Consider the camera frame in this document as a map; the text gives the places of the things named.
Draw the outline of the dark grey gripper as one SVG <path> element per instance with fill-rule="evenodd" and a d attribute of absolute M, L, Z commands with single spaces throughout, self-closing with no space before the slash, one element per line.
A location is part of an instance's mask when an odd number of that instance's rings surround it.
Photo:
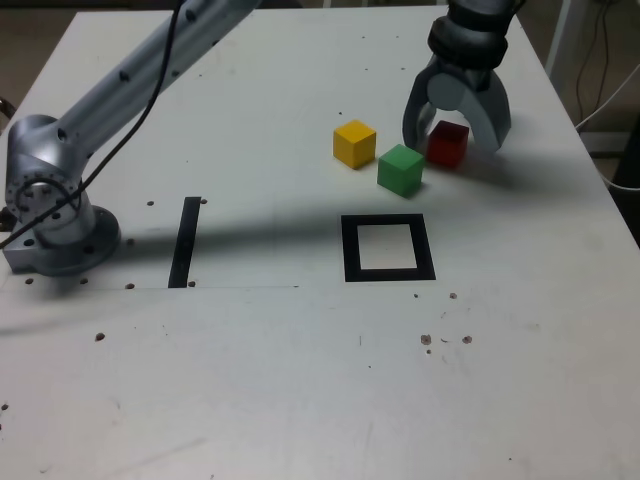
<path fill-rule="evenodd" d="M 415 77 L 402 119 L 404 145 L 420 150 L 426 129 L 436 112 L 442 110 L 461 113 L 479 147 L 490 152 L 499 150 L 511 128 L 508 97 L 501 80 L 492 69 L 465 69 L 442 60 L 439 66 L 442 72 L 437 73 L 438 60 L 432 55 Z M 424 109 L 427 121 L 421 119 Z"/>

